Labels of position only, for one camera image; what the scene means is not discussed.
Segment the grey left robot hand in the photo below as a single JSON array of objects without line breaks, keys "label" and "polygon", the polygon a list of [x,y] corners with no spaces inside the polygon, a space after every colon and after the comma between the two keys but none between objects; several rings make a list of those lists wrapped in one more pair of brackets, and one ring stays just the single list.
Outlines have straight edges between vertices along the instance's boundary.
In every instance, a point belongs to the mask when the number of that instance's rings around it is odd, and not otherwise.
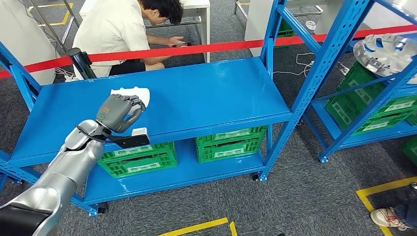
[{"label": "grey left robot hand", "polygon": [[99,108],[95,121],[116,133],[123,133],[146,110],[136,95],[111,94]]}]

